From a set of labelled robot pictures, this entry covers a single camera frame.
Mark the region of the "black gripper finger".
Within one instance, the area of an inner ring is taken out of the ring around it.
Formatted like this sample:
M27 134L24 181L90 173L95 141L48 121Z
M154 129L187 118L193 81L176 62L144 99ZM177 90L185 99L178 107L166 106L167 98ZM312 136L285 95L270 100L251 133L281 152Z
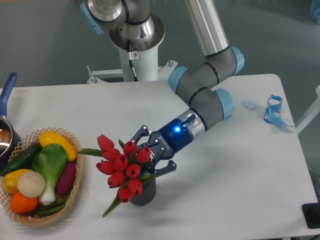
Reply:
M155 175L156 177L166 175L168 173L175 171L176 169L177 169L177 164L173 160L169 160L165 167L162 167L159 169L155 168L155 165L153 162L147 167L147 171L150 174Z
M142 125L141 128L134 134L134 136L131 138L130 141L135 143L137 147L151 147L153 146L153 143L149 140L147 142L138 143L142 137L150 136L151 133L152 132L148 129L146 125Z

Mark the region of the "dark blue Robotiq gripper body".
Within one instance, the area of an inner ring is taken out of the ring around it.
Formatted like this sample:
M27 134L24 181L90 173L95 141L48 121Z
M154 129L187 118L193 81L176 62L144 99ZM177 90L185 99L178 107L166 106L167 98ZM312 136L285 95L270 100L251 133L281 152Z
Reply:
M153 131L148 139L149 142L157 144L150 147L151 152L156 155L161 149L164 150L160 160L169 160L177 152L190 144L194 138L180 119L173 119L157 131Z

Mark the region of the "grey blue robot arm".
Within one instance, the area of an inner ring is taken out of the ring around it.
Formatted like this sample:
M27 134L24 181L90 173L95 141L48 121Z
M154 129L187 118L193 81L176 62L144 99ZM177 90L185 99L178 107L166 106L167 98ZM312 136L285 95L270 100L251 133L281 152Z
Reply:
M187 0L185 6L205 62L195 70L177 67L168 77L168 85L188 109L157 131L142 126L133 136L134 143L148 137L147 142L137 145L138 149L151 150L149 163L142 166L143 175L161 176L174 171L173 156L217 123L229 119L235 110L231 94L217 85L243 68L244 56L229 45L212 0ZM92 28L108 33L118 48L124 81L160 78L158 47L165 29L151 13L148 0L86 0L80 7Z

